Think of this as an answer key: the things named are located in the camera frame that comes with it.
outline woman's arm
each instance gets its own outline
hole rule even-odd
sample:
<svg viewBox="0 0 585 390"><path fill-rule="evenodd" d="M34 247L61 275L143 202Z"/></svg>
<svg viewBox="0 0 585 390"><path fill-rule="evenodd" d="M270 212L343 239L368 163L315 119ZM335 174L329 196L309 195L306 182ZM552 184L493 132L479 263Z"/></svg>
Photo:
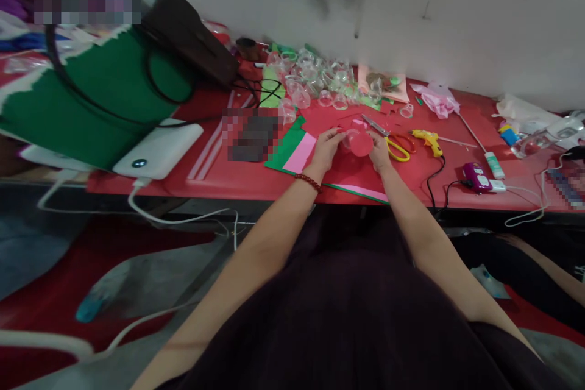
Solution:
<svg viewBox="0 0 585 390"><path fill-rule="evenodd" d="M324 132L303 173L321 184L343 133ZM153 358L132 390L152 390L193 367L226 320L286 263L317 191L295 180L252 227L201 303Z"/></svg>
<svg viewBox="0 0 585 390"><path fill-rule="evenodd" d="M433 215L392 167L386 142L374 133L370 157L380 173L388 201L418 269L432 279L468 321L485 322L532 347L512 320L465 267Z"/></svg>
<svg viewBox="0 0 585 390"><path fill-rule="evenodd" d="M565 293L570 295L571 298L578 302L582 307L585 307L585 283L579 282L568 272L552 262L551 259L547 258L544 254L540 253L537 249L520 239L518 236L503 234L498 235L498 238L503 239L508 244L525 252L558 286L563 289L563 291L565 291Z"/></svg>

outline red tablecloth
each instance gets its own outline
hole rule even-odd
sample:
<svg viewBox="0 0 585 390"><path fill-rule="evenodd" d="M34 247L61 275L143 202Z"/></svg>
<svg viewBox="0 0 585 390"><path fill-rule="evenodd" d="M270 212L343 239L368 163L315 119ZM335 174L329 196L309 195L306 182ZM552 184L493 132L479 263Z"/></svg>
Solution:
<svg viewBox="0 0 585 390"><path fill-rule="evenodd" d="M260 70L254 69L251 63L243 66L244 76L253 79L259 78ZM446 120L440 120L426 106L416 102L416 94L408 80L408 94L414 104L414 117L410 120L400 115L392 115L397 124L397 130L412 129L415 125L419 129L437 132L440 136L475 144L475 140L465 128L463 122L455 114ZM241 105L249 96L246 90L236 89L235 107ZM555 155L552 151L541 153L526 160L518 160L510 152L509 147L499 137L497 124L499 118L491 118L496 113L495 102L488 97L476 94L454 91L461 104L461 113L487 150L495 152L500 164L506 173L505 183L508 186L519 186L540 193L539 173L553 165L551 160ZM178 119L204 118L218 115L226 108L229 93L207 85L200 88L191 102L185 104L174 117ZM275 200L292 182L293 178L282 172L265 168L262 163L245 163L229 161L227 146L223 145L219 156L203 181L187 178L193 164L205 147L211 134L215 131L218 121L203 122L204 134L185 154L167 178L152 182L151 185L140 191L140 194L154 196L176 196L215 199L246 199L246 200ZM478 148L466 148L457 144L440 142L443 148L447 165L442 173L431 181L433 193L438 207L445 203L445 190L454 180L463 179L461 167L469 161L479 161L489 172L483 151ZM425 179L440 168L439 160L432 157L427 147L420 147L407 163L395 163L400 175L408 180L410 187L416 187L413 192L426 205L431 205L430 196ZM91 175L87 190L97 193L128 194L132 190L131 178L106 172L95 172ZM547 194L550 198L550 211L573 211L568 203L559 195L557 189L547 182ZM451 208L486 209L486 210L534 210L539 206L538 200L531 194L519 190L511 190L499 194L476 195L471 190L454 185L449 193ZM358 197L333 188L324 188L323 194L317 197L317 202L333 204L376 204L375 201Z"/></svg>

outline white wall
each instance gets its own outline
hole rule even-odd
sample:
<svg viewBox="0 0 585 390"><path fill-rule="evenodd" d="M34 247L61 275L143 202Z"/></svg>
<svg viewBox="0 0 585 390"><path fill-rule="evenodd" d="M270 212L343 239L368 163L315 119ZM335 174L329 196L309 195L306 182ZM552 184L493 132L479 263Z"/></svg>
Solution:
<svg viewBox="0 0 585 390"><path fill-rule="evenodd" d="M585 0L189 2L252 38L309 42L327 55L490 96L505 91L550 110L585 108ZM430 19L422 19L427 2Z"/></svg>

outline yellow glue gun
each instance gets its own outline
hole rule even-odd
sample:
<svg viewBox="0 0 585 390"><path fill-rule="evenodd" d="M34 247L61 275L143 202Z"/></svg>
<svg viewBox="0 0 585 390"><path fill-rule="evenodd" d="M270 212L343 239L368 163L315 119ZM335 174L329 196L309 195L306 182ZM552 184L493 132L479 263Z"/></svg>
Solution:
<svg viewBox="0 0 585 390"><path fill-rule="evenodd" d="M439 138L439 135L437 133L431 133L429 131L424 130L412 130L409 131L409 133L415 136L416 138L424 139L425 146L431 147L435 158L442 157L443 150L439 146L439 143L437 143L437 139Z"/></svg>

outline glue stick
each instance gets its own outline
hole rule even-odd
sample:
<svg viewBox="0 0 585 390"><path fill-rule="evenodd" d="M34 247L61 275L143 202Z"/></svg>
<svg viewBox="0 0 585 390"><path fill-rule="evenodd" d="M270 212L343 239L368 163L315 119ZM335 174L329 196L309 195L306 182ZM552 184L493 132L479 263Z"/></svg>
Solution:
<svg viewBox="0 0 585 390"><path fill-rule="evenodd" d="M495 157L494 153L493 152L486 152L485 157L486 157L487 164L488 164L489 168L492 170L492 174L494 175L494 178L496 180L505 179L506 174L504 174L504 171L502 170L502 167L500 166L500 162Z"/></svg>

